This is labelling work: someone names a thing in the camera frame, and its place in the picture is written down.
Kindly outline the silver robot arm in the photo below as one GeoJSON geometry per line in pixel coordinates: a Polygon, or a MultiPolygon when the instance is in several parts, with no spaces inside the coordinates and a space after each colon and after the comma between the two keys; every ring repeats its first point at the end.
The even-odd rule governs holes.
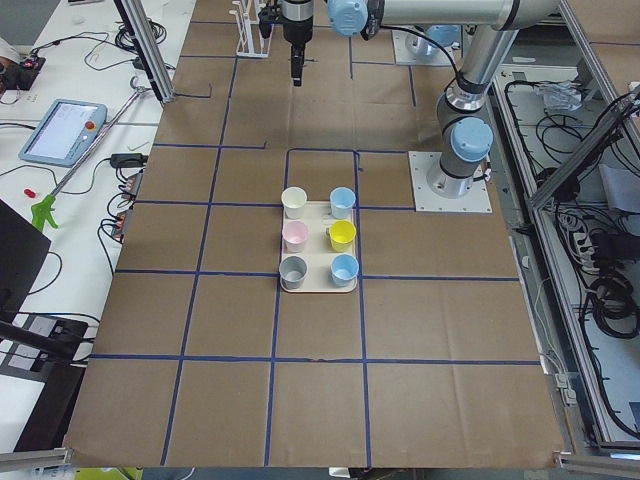
{"type": "Polygon", "coordinates": [[[485,94],[517,33],[553,13],[555,1],[329,1],[331,27],[340,35],[372,39],[379,30],[405,26],[473,25],[476,32],[441,95],[437,116],[444,148],[426,175],[437,195],[457,199],[466,195],[478,165],[493,143],[491,128],[478,117],[485,94]]]}

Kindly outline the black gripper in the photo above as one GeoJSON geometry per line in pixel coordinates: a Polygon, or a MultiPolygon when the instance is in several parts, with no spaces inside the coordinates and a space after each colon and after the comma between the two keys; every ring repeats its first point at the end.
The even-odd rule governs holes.
{"type": "Polygon", "coordinates": [[[313,1],[283,0],[281,2],[284,38],[292,45],[290,55],[291,79],[294,87],[302,86],[305,46],[313,35],[313,1]]]}

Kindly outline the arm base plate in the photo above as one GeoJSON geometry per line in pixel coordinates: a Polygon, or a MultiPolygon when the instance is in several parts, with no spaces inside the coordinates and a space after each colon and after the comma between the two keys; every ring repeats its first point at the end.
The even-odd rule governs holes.
{"type": "MultiPolygon", "coordinates": [[[[412,27],[412,30],[439,43],[453,60],[462,57],[462,35],[460,25],[431,25],[412,27]]],[[[430,42],[413,34],[394,30],[392,32],[395,63],[398,65],[449,66],[447,56],[430,42]]]]}
{"type": "Polygon", "coordinates": [[[481,167],[468,179],[449,178],[441,169],[440,157],[440,152],[408,152],[415,210],[490,214],[492,207],[481,167]]]}

